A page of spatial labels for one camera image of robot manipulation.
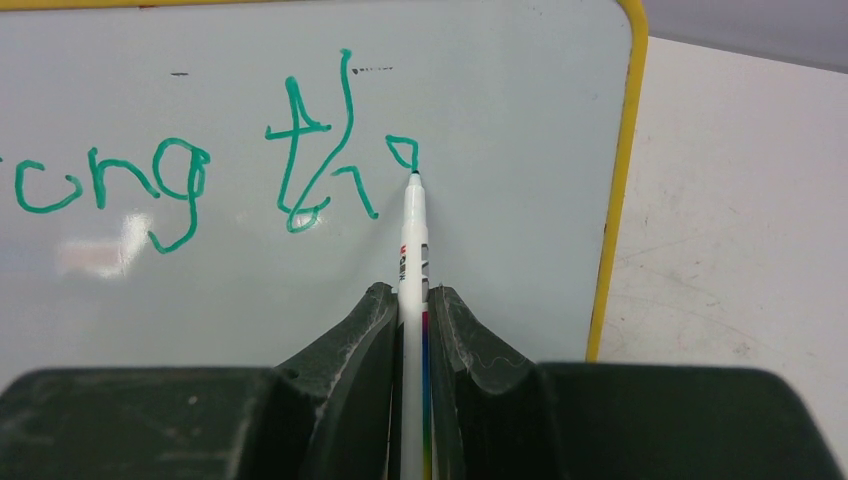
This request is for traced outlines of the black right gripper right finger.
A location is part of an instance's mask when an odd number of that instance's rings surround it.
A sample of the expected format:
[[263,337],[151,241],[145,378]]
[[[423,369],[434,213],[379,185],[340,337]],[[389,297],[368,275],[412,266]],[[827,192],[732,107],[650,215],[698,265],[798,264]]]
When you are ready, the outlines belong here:
[[429,294],[437,479],[838,479],[795,391],[758,369],[536,363]]

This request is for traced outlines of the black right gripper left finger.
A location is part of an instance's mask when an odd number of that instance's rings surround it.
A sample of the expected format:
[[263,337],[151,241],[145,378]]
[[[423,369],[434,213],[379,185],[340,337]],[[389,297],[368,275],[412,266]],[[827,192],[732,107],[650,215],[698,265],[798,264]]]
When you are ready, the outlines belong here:
[[1,396],[5,479],[381,479],[398,301],[370,286],[276,367],[62,368]]

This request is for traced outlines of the white green whiteboard marker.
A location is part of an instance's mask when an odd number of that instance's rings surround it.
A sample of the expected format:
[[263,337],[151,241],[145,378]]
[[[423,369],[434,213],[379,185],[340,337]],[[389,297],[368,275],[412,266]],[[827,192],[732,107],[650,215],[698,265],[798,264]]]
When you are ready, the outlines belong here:
[[403,327],[400,477],[432,477],[429,360],[429,246],[426,196],[414,170],[404,191],[398,307]]

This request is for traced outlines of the yellow framed whiteboard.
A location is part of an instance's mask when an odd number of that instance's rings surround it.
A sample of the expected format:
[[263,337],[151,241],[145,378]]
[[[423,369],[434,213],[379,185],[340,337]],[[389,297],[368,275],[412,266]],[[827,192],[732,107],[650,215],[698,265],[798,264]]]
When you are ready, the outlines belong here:
[[398,278],[533,360],[608,280],[638,1],[271,1],[1,15],[1,378],[271,365]]

